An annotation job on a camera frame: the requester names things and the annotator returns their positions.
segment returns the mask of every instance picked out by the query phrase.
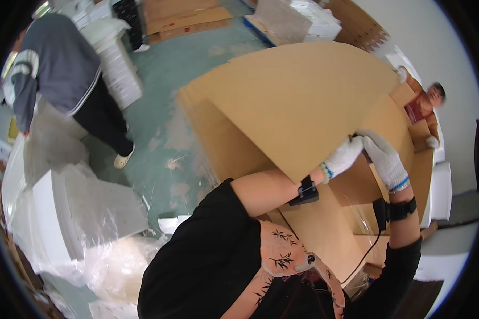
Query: concrete floor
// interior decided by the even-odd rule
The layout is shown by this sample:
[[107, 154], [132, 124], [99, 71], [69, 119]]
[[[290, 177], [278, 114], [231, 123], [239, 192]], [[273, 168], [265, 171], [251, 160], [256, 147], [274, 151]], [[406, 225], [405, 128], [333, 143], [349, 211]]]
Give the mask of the concrete floor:
[[[198, 143], [177, 107], [177, 90], [229, 59], [266, 48], [241, 20], [251, 10], [240, 0], [220, 0], [233, 16], [230, 28], [185, 35], [130, 54], [144, 86], [143, 97], [125, 111], [128, 137], [135, 152], [128, 165], [115, 169], [114, 151], [96, 138], [83, 139], [90, 166], [98, 178], [132, 186], [150, 205], [148, 219], [191, 214], [215, 182], [200, 156]], [[88, 303], [97, 297], [49, 275], [44, 279], [60, 292], [77, 318], [91, 318]]]

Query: white wall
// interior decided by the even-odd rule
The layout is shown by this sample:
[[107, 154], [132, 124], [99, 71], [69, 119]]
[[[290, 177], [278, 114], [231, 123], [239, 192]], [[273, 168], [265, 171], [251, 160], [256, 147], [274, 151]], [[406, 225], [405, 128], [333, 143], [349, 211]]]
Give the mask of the white wall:
[[438, 111], [453, 194], [476, 188], [473, 145], [479, 88], [463, 44], [433, 0], [353, 0], [393, 38], [427, 87], [440, 82], [447, 102]]

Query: striped sleeve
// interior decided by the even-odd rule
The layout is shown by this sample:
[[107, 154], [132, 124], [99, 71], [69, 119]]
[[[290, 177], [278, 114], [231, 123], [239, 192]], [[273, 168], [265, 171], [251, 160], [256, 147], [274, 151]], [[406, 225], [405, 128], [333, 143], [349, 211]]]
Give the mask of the striped sleeve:
[[37, 75], [39, 56], [33, 50], [23, 50], [16, 56], [11, 68], [11, 82], [14, 86], [12, 103], [18, 129], [26, 132], [30, 129], [36, 103]]

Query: white work glove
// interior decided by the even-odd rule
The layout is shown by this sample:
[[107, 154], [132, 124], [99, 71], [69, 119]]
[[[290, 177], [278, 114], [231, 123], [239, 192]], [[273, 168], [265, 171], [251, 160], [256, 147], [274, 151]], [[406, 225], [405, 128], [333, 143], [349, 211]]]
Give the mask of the white work glove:
[[396, 71], [397, 75], [399, 75], [399, 82], [400, 83], [406, 82], [407, 77], [408, 77], [408, 75], [406, 73], [406, 70], [402, 66], [400, 66], [395, 71]]
[[404, 184], [408, 179], [408, 173], [402, 166], [399, 154], [389, 142], [372, 130], [359, 130], [357, 134], [363, 136], [364, 149], [387, 190]]
[[332, 179], [350, 168], [363, 149], [361, 136], [353, 137], [351, 141], [349, 137], [346, 137], [344, 142], [323, 161], [321, 168], [324, 171], [326, 170], [330, 179]]
[[428, 146], [429, 146], [430, 149], [436, 150], [437, 148], [440, 147], [440, 142], [439, 142], [438, 139], [437, 139], [436, 137], [434, 137], [433, 135], [429, 136], [429, 137], [426, 139], [426, 143], [428, 144]]

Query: black wrist band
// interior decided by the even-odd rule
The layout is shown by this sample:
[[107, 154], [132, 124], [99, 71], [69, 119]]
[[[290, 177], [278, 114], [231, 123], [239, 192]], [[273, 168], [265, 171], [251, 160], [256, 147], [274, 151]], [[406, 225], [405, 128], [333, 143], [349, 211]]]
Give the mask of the black wrist band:
[[386, 223], [388, 221], [404, 220], [408, 217], [408, 214], [413, 214], [417, 209], [417, 202], [414, 197], [409, 202], [390, 204], [381, 198], [374, 201], [372, 207], [374, 209], [379, 230], [383, 231], [387, 228]]

